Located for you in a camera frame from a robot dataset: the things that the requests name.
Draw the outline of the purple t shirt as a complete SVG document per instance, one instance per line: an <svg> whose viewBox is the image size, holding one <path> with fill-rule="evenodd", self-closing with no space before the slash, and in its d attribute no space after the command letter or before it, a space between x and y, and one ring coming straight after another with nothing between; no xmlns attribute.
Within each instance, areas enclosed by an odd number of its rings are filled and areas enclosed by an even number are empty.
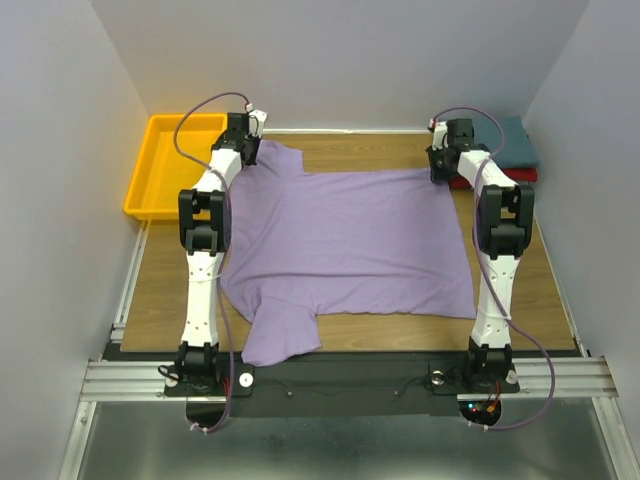
<svg viewBox="0 0 640 480"><path fill-rule="evenodd" d="M245 363L318 349L329 314L476 314L450 190L426 169L308 173L275 141L232 181L222 289L249 322Z"/></svg>

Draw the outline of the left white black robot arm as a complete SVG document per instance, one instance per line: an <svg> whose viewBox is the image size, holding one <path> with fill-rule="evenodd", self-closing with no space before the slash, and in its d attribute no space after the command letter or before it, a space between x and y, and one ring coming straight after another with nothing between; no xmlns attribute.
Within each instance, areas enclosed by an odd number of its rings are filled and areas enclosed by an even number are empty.
<svg viewBox="0 0 640 480"><path fill-rule="evenodd" d="M217 365L219 334L216 312L218 280L231 245L232 213L229 186L241 170L256 163L268 114L251 105L244 113L228 113L226 129L204 162L186 153L178 135L188 115L178 122L174 147L181 156L205 168L199 180L178 194L180 244L188 269L186 320L174 363L158 368L170 396L229 394L232 373Z"/></svg>

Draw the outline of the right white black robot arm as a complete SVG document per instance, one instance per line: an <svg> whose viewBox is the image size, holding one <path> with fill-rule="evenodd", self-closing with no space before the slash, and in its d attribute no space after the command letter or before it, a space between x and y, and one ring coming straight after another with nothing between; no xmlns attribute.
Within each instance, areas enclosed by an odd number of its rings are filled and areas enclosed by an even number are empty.
<svg viewBox="0 0 640 480"><path fill-rule="evenodd" d="M488 148L475 142L469 118L430 120L426 152L431 181L456 176L473 187L472 241L480 268L476 320L460 366L464 386L518 390L509 321L516 273L533 233L534 192L511 179Z"/></svg>

